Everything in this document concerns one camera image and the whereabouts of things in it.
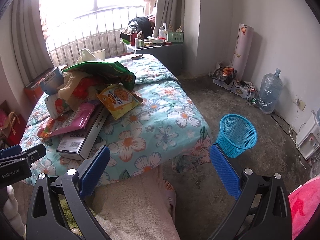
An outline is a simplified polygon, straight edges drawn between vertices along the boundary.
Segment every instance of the basket rim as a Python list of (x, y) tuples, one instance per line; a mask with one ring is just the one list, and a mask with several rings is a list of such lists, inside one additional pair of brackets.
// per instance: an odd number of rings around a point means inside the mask
[[(251, 125), (251, 127), (253, 128), (253, 132), (254, 132), (254, 142), (253, 142), (252, 144), (250, 144), (248, 147), (240, 147), (239, 145), (234, 144), (232, 141), (229, 140), (229, 138), (228, 138), (228, 137), (225, 135), (225, 133), (223, 132), (222, 123), (223, 123), (223, 121), (224, 121), (226, 118), (231, 117), (231, 116), (236, 116), (236, 117), (238, 117), (238, 118), (240, 118), (240, 119), (243, 119), (243, 120), (247, 121), (247, 122)], [(241, 149), (241, 150), (247, 150), (247, 149), (252, 148), (252, 147), (256, 144), (257, 139), (258, 139), (257, 131), (256, 131), (255, 127), (252, 125), (252, 123), (251, 123), (248, 119), (246, 119), (245, 117), (243, 117), (243, 116), (241, 116), (241, 115), (239, 115), (239, 114), (227, 114), (227, 115), (225, 115), (224, 117), (222, 117), (222, 119), (220, 120), (219, 128), (220, 128), (220, 132), (222, 133), (222, 135), (224, 136), (224, 138), (225, 138), (231, 145), (233, 145), (234, 147), (236, 147), (236, 148), (238, 148), (238, 149)]]

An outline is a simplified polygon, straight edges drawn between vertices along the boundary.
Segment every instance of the silver screw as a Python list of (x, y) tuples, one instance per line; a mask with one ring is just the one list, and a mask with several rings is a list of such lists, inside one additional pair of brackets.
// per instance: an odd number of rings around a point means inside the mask
[(44, 173), (41, 173), (38, 178), (39, 178), (39, 179), (44, 179), (44, 178), (45, 178), (45, 174), (44, 174)]
[(281, 179), (281, 175), (279, 173), (275, 173), (275, 178), (276, 179)]
[(249, 168), (246, 168), (244, 170), (244, 173), (247, 174), (247, 175), (252, 175), (253, 171), (251, 169), (249, 169)]
[(70, 169), (70, 170), (67, 171), (68, 175), (73, 175), (75, 173), (76, 173), (76, 169)]

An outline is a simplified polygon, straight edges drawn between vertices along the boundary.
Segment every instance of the teal floral sheet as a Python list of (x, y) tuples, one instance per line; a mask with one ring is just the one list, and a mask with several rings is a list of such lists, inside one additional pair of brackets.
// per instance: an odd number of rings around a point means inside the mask
[[(111, 152), (98, 186), (142, 174), (169, 159), (177, 172), (210, 162), (210, 128), (175, 76), (151, 55), (143, 55), (127, 67), (136, 75), (134, 93), (143, 103), (117, 121), (110, 115), (104, 123), (90, 153), (94, 155), (101, 145)], [(32, 176), (25, 179), (32, 185), (40, 173), (62, 175), (81, 164), (56, 153), (61, 135), (46, 142), (36, 135), (49, 117), (46, 96), (36, 104), (20, 142), (22, 150), (39, 143), (47, 149), (46, 156), (32, 164)]]

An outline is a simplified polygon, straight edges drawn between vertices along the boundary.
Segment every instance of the slipper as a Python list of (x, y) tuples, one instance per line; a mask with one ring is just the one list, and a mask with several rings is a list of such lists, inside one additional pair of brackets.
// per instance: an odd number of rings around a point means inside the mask
[(168, 198), (169, 204), (171, 206), (171, 217), (174, 223), (175, 214), (176, 214), (176, 192), (175, 190), (166, 189), (165, 194)]

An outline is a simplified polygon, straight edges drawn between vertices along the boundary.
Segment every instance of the blue box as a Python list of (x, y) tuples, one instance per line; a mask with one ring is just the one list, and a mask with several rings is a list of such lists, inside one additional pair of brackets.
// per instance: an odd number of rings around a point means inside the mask
[(63, 73), (60, 68), (56, 67), (55, 70), (50, 72), (47, 77), (41, 81), (40, 86), (44, 93), (51, 96), (58, 92), (58, 87), (63, 85)]

